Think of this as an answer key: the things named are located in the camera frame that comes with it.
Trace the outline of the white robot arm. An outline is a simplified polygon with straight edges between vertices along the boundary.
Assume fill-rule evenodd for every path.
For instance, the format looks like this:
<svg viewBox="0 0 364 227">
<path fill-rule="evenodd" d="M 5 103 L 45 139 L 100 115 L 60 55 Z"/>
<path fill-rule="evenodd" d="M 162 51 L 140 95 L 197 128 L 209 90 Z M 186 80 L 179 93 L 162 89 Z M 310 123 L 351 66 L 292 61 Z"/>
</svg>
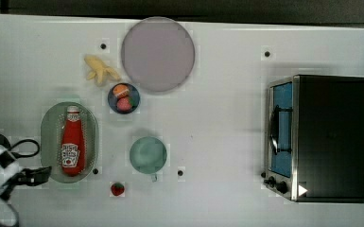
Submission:
<svg viewBox="0 0 364 227">
<path fill-rule="evenodd" d="M 0 145 L 0 199 L 7 201 L 17 185 L 37 186 L 47 183 L 51 166 L 35 169 L 20 166 L 21 155 Z"/>
</svg>

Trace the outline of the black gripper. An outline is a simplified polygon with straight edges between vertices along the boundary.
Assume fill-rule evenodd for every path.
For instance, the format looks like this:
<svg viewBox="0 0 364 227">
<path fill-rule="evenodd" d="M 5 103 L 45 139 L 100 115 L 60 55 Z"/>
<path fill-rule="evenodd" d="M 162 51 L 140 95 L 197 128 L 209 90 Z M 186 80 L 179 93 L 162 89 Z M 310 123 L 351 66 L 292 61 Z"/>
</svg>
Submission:
<svg viewBox="0 0 364 227">
<path fill-rule="evenodd" d="M 23 169 L 4 183 L 4 190 L 0 194 L 0 198 L 4 201 L 8 201 L 11 192 L 17 185 L 38 186 L 43 183 L 47 183 L 51 175 L 51 171 L 51 166 L 40 167 L 37 169 Z"/>
</svg>

